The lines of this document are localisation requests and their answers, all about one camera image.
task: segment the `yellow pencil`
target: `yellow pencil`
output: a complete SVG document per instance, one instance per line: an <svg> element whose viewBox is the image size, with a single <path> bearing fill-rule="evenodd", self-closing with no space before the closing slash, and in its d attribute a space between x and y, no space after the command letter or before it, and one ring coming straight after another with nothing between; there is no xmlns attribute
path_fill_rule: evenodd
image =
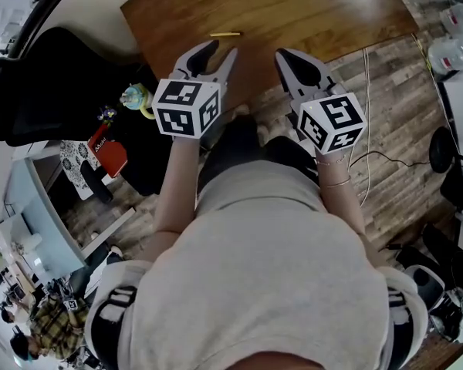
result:
<svg viewBox="0 0 463 370"><path fill-rule="evenodd" d="M242 32L223 32L223 33L211 33L211 37L231 37L233 35L242 35Z"/></svg>

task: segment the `cable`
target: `cable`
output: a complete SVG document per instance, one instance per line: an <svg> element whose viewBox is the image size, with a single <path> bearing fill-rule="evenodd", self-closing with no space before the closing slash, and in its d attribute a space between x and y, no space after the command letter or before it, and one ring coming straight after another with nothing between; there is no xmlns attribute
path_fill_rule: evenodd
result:
<svg viewBox="0 0 463 370"><path fill-rule="evenodd" d="M365 200L367 200L367 197L369 196L369 191L370 191L370 164L369 164L369 153L370 153L370 64L369 64L369 54L367 53L367 48L363 49L363 53L366 56L366 61L367 61L367 70L365 72L366 74L366 81L367 81L367 98L365 100L366 103L366 112L367 112L367 174L368 174L368 179L367 179L367 190L365 192L365 196L363 197L362 203L360 204L361 207L365 204Z"/></svg>
<svg viewBox="0 0 463 370"><path fill-rule="evenodd" d="M384 156L386 159L388 159L390 162L397 162L397 163L402 163L404 164L406 167L415 167L415 166L418 166L418 165L421 165L421 164L430 164L431 162L413 162L413 163L406 163L404 162L403 160L399 160L399 159L391 159L390 157L386 156L384 153L380 152L380 151L376 151L376 150L372 150L370 151L369 153L365 153L364 155L362 155L361 157L359 157L357 160L355 160L351 165L353 166L355 163L361 161L365 156L369 156L373 153L377 153L381 156Z"/></svg>
<svg viewBox="0 0 463 370"><path fill-rule="evenodd" d="M453 134L453 128L451 127L451 124L449 122L449 119L448 119L448 114L446 113L446 109L444 107L444 101L442 99L442 96L441 96L441 92L439 91L439 88L438 88L438 83L435 81L435 77L434 77L434 73L432 72L432 65L431 65L431 62L429 61L427 55L425 54L425 51L424 51L424 47L422 46L420 40L418 39L418 37L415 35L415 33L411 33L411 36L412 38L414 39L415 41L415 44L417 44L417 47L418 49L420 50L420 54L424 57L424 61L425 61L425 65L427 66L427 69L429 71L429 74L431 74L431 78L432 78L432 83L434 84L434 88L438 94L438 98L439 98L439 104L442 108L442 112L444 113L444 118L446 119L446 123L448 124L448 127L449 127L449 131L451 132L451 137L453 138L453 141L455 143L455 146L456 146L456 149L459 150L459 147L458 147L458 141L455 139L455 135Z"/></svg>
<svg viewBox="0 0 463 370"><path fill-rule="evenodd" d="M5 211L7 211L7 215L10 218L10 213L7 210L7 204L5 204L5 201L3 202L3 207L5 208Z"/></svg>
<svg viewBox="0 0 463 370"><path fill-rule="evenodd" d="M13 213L14 213L14 215L15 215L14 206L13 206L12 204L8 204L8 203L6 203L5 201L4 201L4 203L3 203L3 204L5 205L5 208L7 208L7 206L9 206L10 208L12 208L12 212L13 212Z"/></svg>
<svg viewBox="0 0 463 370"><path fill-rule="evenodd" d="M369 82L367 81L367 56L365 55L365 48L362 49L362 55L363 55L363 67L365 70L365 110L363 111L363 114L365 115L365 112L367 111L367 93L369 92ZM352 163L352 157L353 157L353 151L355 150L355 146L352 146L352 150L350 151L350 157L348 158L348 170L350 170L350 165Z"/></svg>

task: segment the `plaid shirt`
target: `plaid shirt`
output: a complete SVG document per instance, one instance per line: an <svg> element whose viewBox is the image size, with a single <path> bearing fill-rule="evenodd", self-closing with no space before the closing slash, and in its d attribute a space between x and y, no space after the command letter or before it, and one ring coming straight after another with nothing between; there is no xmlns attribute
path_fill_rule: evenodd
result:
<svg viewBox="0 0 463 370"><path fill-rule="evenodd" d="M69 314L61 301L49 298L31 320L31 336L40 341L43 348L55 352L57 359L67 359L84 339L84 324L89 312L86 304L78 299L79 310L74 314L78 328L70 324Z"/></svg>

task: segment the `white cable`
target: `white cable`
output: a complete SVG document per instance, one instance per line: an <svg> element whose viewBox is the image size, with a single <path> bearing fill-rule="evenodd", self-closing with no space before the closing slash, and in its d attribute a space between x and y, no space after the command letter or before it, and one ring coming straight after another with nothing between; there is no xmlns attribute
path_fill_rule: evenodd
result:
<svg viewBox="0 0 463 370"><path fill-rule="evenodd" d="M363 111L363 114L366 115L367 111L367 93L369 91L369 82L367 80L367 56L366 56L366 50L365 48L362 49L362 55L363 55L363 67L365 70L365 110ZM355 150L355 145L352 146L352 150L350 151L350 158L348 158L348 171L350 171L350 168L352 166L352 157L353 157L353 151Z"/></svg>
<svg viewBox="0 0 463 370"><path fill-rule="evenodd" d="M434 73L432 72L431 64L428 61L427 55L425 54L425 51L424 51L424 49L422 47L422 44L421 44L420 40L418 39L418 37L414 33L411 33L411 36L412 36L413 40L415 41L415 44L417 44L418 49L420 49L420 53L422 54L422 56L425 59L425 63L427 65L429 74L431 75L431 78L432 78L432 84L434 85L436 93L438 94L439 105L441 106L442 112L444 113L444 118L446 119L446 123L448 124L449 131L451 132L451 137L453 139L453 142L455 143L456 150L459 150L458 141L455 139L455 135L453 134L453 129L451 127L451 123L449 122L448 114L446 113L446 108L444 106L444 101L443 101L442 96L441 96L441 91L439 90L438 83L436 82L435 77L434 77Z"/></svg>
<svg viewBox="0 0 463 370"><path fill-rule="evenodd" d="M367 53L367 49L363 49L363 53L365 55L365 59L367 61L367 69L366 69L366 78L367 78L367 98L366 98L366 107L365 110L367 112L367 191L365 192L365 196L363 197L361 207L364 205L365 200L369 196L370 191L370 164L369 164L369 152L370 152L370 63L369 63L369 54Z"/></svg>

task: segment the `bracelet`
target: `bracelet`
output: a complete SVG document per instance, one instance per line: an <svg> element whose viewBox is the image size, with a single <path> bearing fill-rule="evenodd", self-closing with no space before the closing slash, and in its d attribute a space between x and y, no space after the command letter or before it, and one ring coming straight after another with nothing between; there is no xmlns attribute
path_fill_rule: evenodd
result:
<svg viewBox="0 0 463 370"><path fill-rule="evenodd" d="M349 176L348 180L340 182L340 183L335 183L334 185L325 185L325 188L328 189L328 188L342 187L343 185L346 185L347 183L349 183L351 179L352 179L352 177Z"/></svg>
<svg viewBox="0 0 463 370"><path fill-rule="evenodd" d="M342 157L341 159L338 159L338 160L336 161L336 163L341 164L345 159L346 159L346 154L344 154L343 157ZM320 162L320 161L318 161L318 160L316 160L316 163L317 163L317 164L320 164L321 166L331 166L331 163Z"/></svg>

